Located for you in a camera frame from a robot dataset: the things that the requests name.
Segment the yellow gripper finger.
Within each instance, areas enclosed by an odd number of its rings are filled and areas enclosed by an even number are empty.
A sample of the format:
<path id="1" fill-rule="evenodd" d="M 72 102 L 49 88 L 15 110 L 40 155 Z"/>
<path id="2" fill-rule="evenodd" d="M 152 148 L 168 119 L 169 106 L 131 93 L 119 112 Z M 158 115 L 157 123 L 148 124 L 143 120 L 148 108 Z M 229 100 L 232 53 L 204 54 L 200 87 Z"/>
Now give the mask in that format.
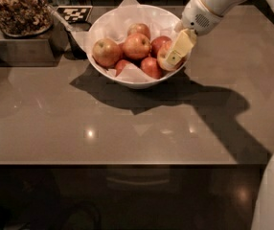
<path id="1" fill-rule="evenodd" d="M 196 40 L 197 35 L 194 30 L 182 30 L 171 44 L 166 54 L 164 65 L 166 67 L 176 67 L 191 52 L 196 44 Z"/>

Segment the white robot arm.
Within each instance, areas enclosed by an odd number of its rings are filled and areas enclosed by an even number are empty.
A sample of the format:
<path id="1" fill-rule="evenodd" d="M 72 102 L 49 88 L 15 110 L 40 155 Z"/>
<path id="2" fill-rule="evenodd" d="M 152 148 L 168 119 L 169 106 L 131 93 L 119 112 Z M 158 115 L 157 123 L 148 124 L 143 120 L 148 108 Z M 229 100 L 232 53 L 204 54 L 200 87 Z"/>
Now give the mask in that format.
<path id="1" fill-rule="evenodd" d="M 186 57 L 199 35 L 208 34 L 236 5 L 247 0 L 190 0 L 174 30 L 178 32 L 163 60 L 163 66 L 173 71 Z M 274 12 L 274 0 L 266 0 Z M 274 153 L 263 173 L 251 230 L 274 230 Z"/>

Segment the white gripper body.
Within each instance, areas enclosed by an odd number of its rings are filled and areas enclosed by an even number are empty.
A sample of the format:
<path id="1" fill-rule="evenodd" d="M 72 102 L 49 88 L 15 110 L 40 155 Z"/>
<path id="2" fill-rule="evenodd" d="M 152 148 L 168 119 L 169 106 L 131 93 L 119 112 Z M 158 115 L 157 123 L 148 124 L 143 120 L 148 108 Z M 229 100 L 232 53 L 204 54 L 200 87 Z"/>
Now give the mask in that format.
<path id="1" fill-rule="evenodd" d="M 212 13 L 202 0 L 190 0 L 181 16 L 182 25 L 197 35 L 208 34 L 221 20 L 222 17 Z"/>

